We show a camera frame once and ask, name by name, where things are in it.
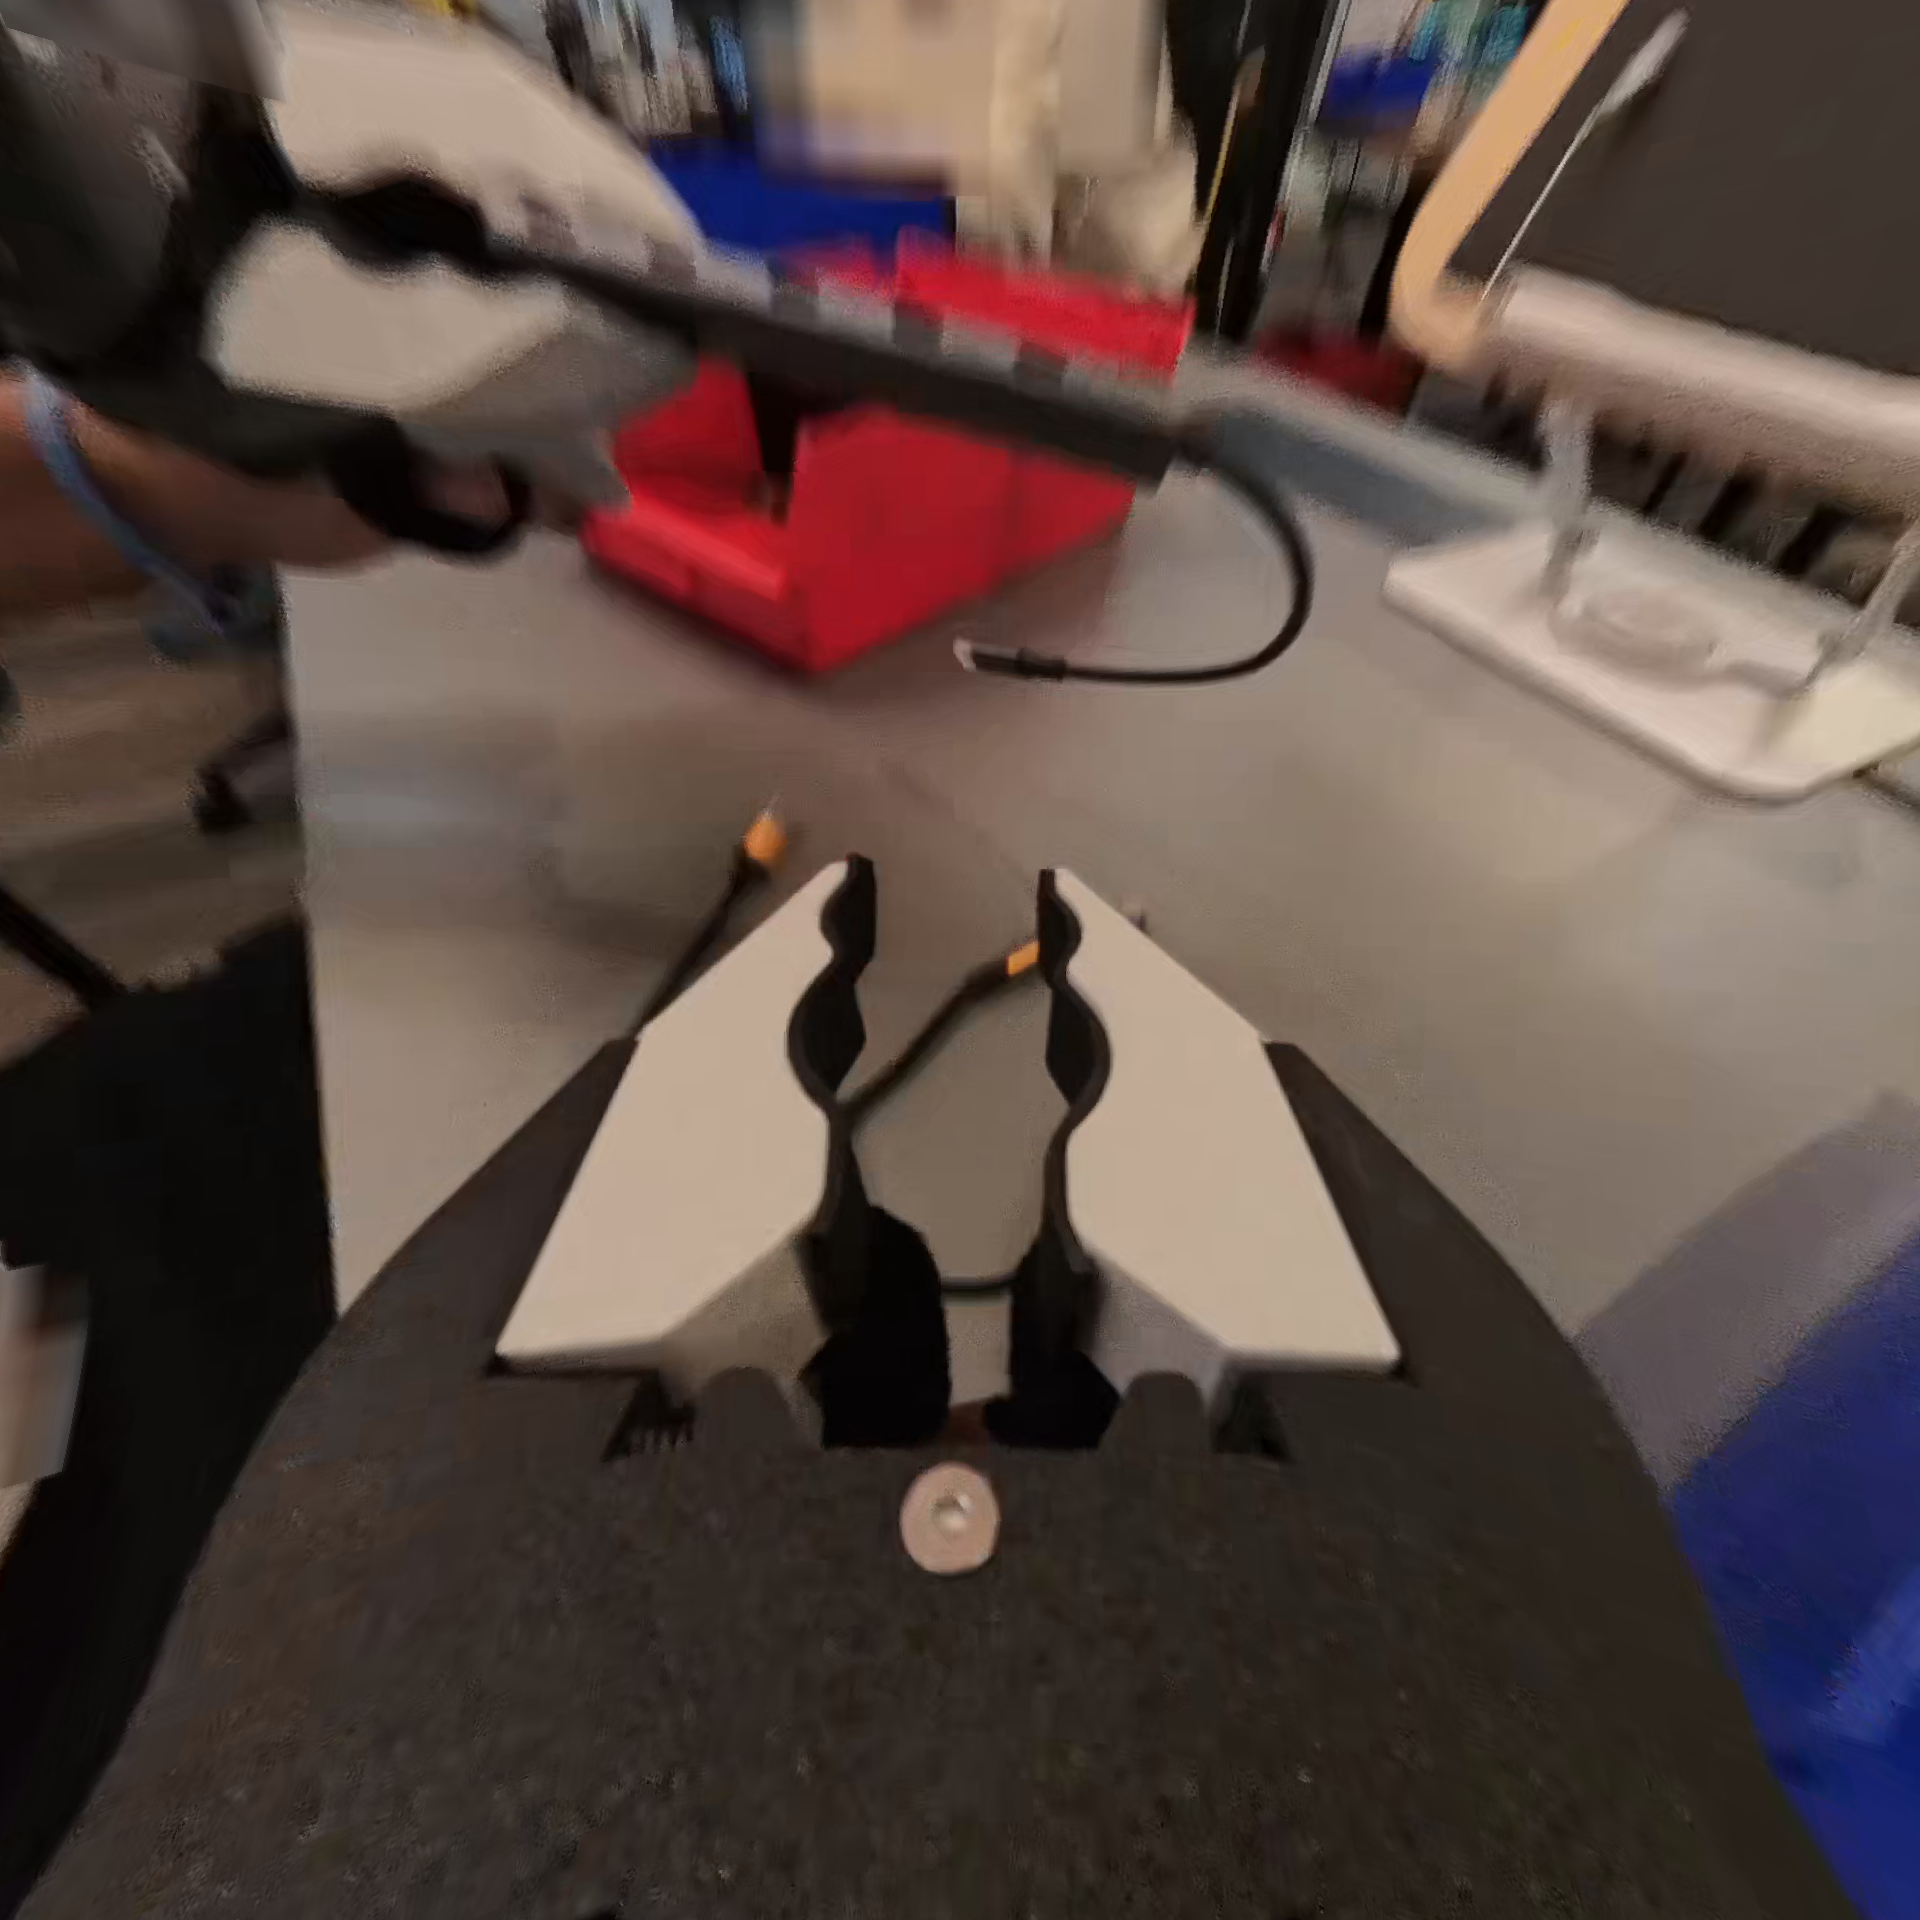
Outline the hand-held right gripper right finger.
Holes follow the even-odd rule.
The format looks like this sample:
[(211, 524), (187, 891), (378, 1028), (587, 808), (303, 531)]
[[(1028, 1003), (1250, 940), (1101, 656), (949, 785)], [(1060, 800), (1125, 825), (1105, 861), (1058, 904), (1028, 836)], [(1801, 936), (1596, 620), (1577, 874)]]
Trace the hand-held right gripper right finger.
[(1066, 868), (1041, 875), (1039, 936), (1063, 1117), (989, 1434), (1096, 1448), (1152, 1376), (1223, 1427), (1250, 1379), (1396, 1373), (1264, 1034)]

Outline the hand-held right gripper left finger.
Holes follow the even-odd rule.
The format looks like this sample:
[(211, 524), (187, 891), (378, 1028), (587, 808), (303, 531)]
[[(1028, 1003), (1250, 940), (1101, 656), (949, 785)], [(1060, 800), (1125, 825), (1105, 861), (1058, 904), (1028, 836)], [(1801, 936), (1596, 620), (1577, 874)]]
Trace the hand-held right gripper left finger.
[(945, 1428), (940, 1272), (868, 1197), (841, 1103), (876, 932), (876, 868), (843, 856), (640, 1023), (498, 1370), (649, 1376), (679, 1408), (754, 1370), (831, 1448)]

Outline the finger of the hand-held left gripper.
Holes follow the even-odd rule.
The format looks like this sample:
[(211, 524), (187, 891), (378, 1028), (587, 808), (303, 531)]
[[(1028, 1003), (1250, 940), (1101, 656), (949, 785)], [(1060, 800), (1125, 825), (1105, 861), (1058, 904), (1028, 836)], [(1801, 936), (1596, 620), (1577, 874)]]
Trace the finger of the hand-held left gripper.
[(389, 287), (546, 271), (687, 293), (714, 250), (608, 119), (496, 36), (285, 36), (280, 225)]
[(444, 464), (515, 469), (578, 509), (626, 500), (617, 429), (699, 370), (695, 349), (548, 279), (373, 267), (299, 225), (268, 227), (223, 273), (209, 362), (242, 394), (389, 419)]

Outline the grey usb hub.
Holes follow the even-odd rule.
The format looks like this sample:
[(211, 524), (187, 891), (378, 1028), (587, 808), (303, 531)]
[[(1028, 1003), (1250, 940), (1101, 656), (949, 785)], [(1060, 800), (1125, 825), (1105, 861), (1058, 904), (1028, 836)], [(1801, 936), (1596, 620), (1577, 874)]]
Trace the grey usb hub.
[(1209, 433), (1177, 417), (1164, 387), (1002, 329), (929, 317), (899, 299), (715, 261), (648, 257), (632, 267), (506, 239), (488, 242), (484, 264), (500, 276), (551, 282), (640, 329), (825, 397), (880, 403), (1143, 485), (1177, 466), (1209, 466)]

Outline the large blue storage bin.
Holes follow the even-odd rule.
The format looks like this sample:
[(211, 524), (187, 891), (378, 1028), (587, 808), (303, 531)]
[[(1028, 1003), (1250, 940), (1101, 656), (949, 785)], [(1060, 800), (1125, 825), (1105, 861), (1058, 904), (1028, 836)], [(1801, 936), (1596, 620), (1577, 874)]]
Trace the large blue storage bin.
[(1575, 1345), (1863, 1915), (1919, 1915), (1919, 1109), (1796, 1148)]

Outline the person's left forearm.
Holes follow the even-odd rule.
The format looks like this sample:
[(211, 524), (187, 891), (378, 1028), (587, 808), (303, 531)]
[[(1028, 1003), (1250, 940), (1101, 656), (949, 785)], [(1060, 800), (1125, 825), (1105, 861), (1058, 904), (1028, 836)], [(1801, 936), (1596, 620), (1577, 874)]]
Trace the person's left forearm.
[(33, 437), (21, 380), (2, 377), (2, 627), (108, 609), (145, 578), (73, 507)]

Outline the person's left hand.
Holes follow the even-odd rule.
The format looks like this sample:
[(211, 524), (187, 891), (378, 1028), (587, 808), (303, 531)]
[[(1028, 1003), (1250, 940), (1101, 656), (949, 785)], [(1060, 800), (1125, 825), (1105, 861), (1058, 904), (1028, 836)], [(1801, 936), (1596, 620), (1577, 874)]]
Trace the person's left hand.
[(397, 541), (311, 479), (269, 481), (213, 464), (81, 408), (71, 437), (103, 504), (168, 561), (226, 568), (359, 569)]

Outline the blue wristband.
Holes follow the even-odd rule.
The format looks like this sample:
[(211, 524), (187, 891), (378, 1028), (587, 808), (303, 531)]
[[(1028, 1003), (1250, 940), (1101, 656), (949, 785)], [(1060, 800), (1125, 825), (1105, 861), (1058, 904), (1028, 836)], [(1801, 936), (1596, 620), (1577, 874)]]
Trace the blue wristband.
[(68, 397), (43, 372), (21, 377), (19, 410), (33, 458), (63, 504), (145, 586), (163, 589), (181, 609), (181, 621), (235, 641), (280, 610), (272, 571), (223, 568), (195, 573), (111, 504), (79, 441)]

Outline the red storage bin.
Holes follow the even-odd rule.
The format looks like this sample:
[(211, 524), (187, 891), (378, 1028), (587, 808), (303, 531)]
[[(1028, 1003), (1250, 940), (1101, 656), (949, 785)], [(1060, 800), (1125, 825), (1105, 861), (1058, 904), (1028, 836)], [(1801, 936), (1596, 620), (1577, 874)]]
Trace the red storage bin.
[(1419, 357), (1386, 336), (1349, 328), (1269, 328), (1253, 353), (1288, 377), (1394, 419), (1408, 411), (1427, 372)]
[[(1186, 299), (1007, 267), (929, 231), (789, 264), (813, 291), (904, 298), (915, 320), (1159, 381), (1192, 339)], [(612, 452), (629, 504), (583, 520), (587, 562), (808, 676), (1093, 547), (1136, 504), (1116, 475), (877, 404), (776, 397), (711, 357)]]

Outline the white stand base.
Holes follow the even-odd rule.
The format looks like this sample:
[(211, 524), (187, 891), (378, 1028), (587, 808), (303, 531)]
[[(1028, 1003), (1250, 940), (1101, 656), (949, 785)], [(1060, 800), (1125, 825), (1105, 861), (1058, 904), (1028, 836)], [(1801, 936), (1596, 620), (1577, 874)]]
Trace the white stand base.
[(1714, 796), (1794, 804), (1919, 746), (1916, 632), (1634, 522), (1563, 578), (1551, 531), (1400, 555), (1384, 600), (1464, 656)]

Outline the black panel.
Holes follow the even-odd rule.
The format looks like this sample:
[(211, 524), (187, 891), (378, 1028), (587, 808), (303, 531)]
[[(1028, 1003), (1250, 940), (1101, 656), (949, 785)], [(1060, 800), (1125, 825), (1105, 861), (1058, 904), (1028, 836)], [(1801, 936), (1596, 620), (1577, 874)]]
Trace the black panel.
[(1655, 85), (1572, 157), (1515, 261), (1895, 377), (1919, 372), (1919, 4), (1626, 4), (1455, 251), (1485, 276), (1671, 15)]

